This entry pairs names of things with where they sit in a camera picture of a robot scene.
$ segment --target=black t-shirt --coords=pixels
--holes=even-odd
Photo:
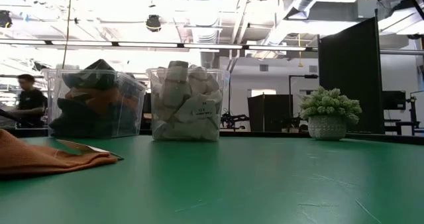
[[[46,106],[47,98],[42,94],[42,92],[38,89],[34,89],[31,91],[22,91],[19,95],[19,105],[18,109],[20,110],[29,110],[35,109],[39,107]],[[21,118],[33,125],[38,126],[40,124],[40,120],[42,117],[42,113],[39,114],[26,114]]]

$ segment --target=potted plant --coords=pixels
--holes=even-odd
[[[346,136],[346,124],[357,124],[362,113],[358,100],[340,95],[340,89],[327,91],[319,87],[306,95],[300,105],[301,117],[308,121],[312,138],[318,140],[340,140]]]

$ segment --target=person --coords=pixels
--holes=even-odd
[[[34,127],[42,127],[44,123],[41,121],[41,117],[44,114],[47,98],[34,87],[35,78],[32,75],[19,75],[18,82],[22,88],[19,104],[10,113],[33,124]]]

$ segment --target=green tabletop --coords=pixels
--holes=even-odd
[[[0,182],[1,224],[424,223],[424,146],[236,137],[77,142],[125,160]]]

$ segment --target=window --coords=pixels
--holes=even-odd
[[[277,91],[274,89],[249,89],[249,97],[255,97],[257,95],[276,95]]]

